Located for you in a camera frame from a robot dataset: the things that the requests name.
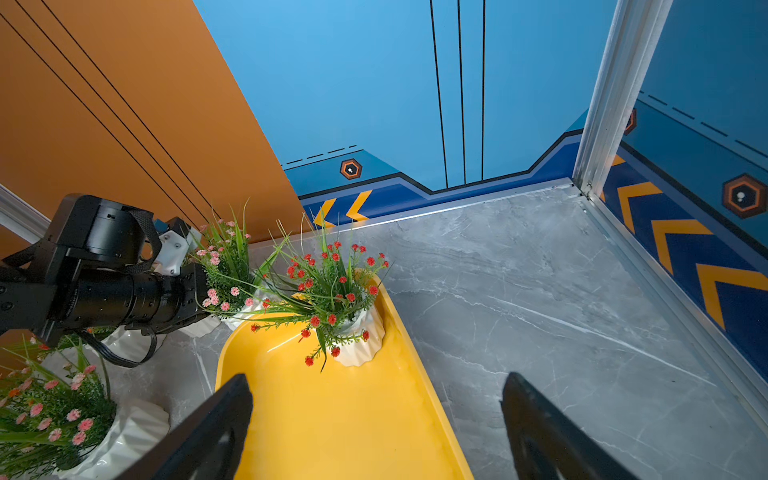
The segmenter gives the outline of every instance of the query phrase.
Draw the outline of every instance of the pink flower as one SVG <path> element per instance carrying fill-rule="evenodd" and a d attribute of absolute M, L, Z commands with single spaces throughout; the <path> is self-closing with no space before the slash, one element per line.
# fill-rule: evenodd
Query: pink flower
<path fill-rule="evenodd" d="M 85 419 L 82 422 L 80 422 L 80 425 L 78 425 L 78 430 L 81 432 L 87 432 L 91 429 L 91 427 L 94 425 L 93 419 Z"/>
<path fill-rule="evenodd" d="M 72 437 L 72 445 L 82 445 L 85 442 L 85 432 L 78 432 Z"/>
<path fill-rule="evenodd" d="M 38 430 L 40 430 L 41 432 L 43 430 L 46 430 L 49 426 L 51 426 L 51 422 L 53 422 L 53 419 L 51 417 L 43 419 L 43 421 L 40 422 L 40 425 L 38 425 Z"/>
<path fill-rule="evenodd" d="M 29 410 L 29 415 L 36 417 L 40 415 L 43 411 L 43 404 L 42 403 L 35 403 L 32 408 Z"/>
<path fill-rule="evenodd" d="M 26 389 L 32 386 L 32 382 L 33 382 L 32 378 L 26 379 L 24 383 L 22 383 L 21 386 L 18 387 L 18 389 L 24 392 Z"/>

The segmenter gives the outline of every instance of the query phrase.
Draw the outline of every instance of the orange hexagon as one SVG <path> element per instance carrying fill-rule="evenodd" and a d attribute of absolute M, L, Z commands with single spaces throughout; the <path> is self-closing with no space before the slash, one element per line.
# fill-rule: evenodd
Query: orange hexagon
<path fill-rule="evenodd" d="M 768 187 L 749 174 L 723 185 L 723 205 L 739 218 L 749 218 L 768 210 Z"/>
<path fill-rule="evenodd" d="M 354 158 L 344 160 L 341 163 L 341 174 L 346 177 L 347 180 L 355 180 L 362 175 L 362 165 Z"/>

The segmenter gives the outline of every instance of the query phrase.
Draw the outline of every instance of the marble surface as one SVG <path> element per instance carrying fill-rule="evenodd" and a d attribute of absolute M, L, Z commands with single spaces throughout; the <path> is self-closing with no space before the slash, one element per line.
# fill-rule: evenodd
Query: marble surface
<path fill-rule="evenodd" d="M 394 260 L 386 288 L 476 478 L 515 478 L 498 404 L 511 371 L 643 480 L 766 477 L 766 439 L 568 190 L 340 237 Z M 229 334 L 172 333 L 148 364 L 111 368 L 117 394 L 163 406 L 177 425 L 212 393 Z"/>

